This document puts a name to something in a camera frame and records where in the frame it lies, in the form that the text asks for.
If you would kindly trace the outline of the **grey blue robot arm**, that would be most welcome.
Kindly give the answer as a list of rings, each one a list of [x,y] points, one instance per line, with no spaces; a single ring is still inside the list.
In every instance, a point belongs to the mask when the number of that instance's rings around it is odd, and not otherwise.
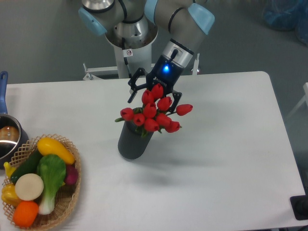
[[[215,21],[202,0],[84,0],[78,15],[113,45],[131,96],[161,84],[174,98],[170,112],[182,96],[174,85]]]

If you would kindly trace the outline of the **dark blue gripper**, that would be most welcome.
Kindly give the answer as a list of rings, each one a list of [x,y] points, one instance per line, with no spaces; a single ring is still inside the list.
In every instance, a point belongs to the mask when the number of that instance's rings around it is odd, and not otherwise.
[[[138,68],[128,81],[128,85],[130,86],[130,97],[128,99],[128,103],[133,101],[139,90],[146,88],[152,90],[156,84],[160,84],[163,87],[163,95],[172,93],[173,101],[168,109],[168,112],[170,114],[175,113],[176,107],[182,98],[182,93],[173,90],[173,88],[182,72],[182,67],[168,60],[163,55],[159,57],[150,73],[147,74],[145,69],[142,67]],[[146,83],[137,85],[136,82],[141,76],[146,76]]]

